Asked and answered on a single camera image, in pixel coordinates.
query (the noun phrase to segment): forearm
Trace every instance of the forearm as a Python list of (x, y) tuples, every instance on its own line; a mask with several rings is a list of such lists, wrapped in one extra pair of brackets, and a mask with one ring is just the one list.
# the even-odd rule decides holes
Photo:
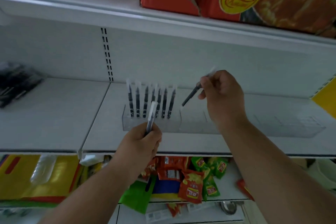
[(107, 223), (128, 187), (127, 179), (112, 160), (45, 216), (40, 224)]
[(220, 130), (269, 224), (335, 222), (335, 197), (250, 122)]

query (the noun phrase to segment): hand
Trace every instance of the hand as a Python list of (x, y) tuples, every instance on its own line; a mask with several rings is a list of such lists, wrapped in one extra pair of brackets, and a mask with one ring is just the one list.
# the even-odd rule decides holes
[(211, 78), (202, 77), (200, 82), (203, 91), (198, 98), (207, 98), (210, 118), (219, 129), (247, 121), (244, 93), (229, 72), (217, 71)]
[(152, 131), (144, 137), (147, 123), (132, 128), (121, 141), (110, 164), (120, 177), (131, 185), (155, 157), (162, 132), (154, 123)]

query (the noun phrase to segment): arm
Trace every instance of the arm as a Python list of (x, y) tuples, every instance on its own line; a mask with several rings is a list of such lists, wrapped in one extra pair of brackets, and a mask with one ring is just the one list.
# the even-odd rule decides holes
[(39, 223), (107, 223), (120, 197), (155, 156), (162, 133), (144, 137), (146, 123), (133, 128), (121, 141), (112, 160), (93, 175)]
[(268, 224), (335, 223), (336, 197), (291, 161), (247, 119), (235, 78), (201, 78), (208, 111)]

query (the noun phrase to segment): plastic bottle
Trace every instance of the plastic bottle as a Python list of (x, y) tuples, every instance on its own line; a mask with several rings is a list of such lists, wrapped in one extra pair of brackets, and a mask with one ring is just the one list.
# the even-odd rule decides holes
[(49, 181), (57, 160), (56, 155), (41, 155), (31, 175), (33, 185), (44, 184)]

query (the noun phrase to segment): person's left hand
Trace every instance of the person's left hand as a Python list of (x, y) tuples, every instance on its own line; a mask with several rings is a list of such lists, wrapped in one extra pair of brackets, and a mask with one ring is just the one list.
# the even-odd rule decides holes
[(152, 131), (144, 137), (147, 123), (132, 128), (121, 141), (111, 160), (111, 166), (131, 185), (155, 157), (162, 132), (154, 123)]

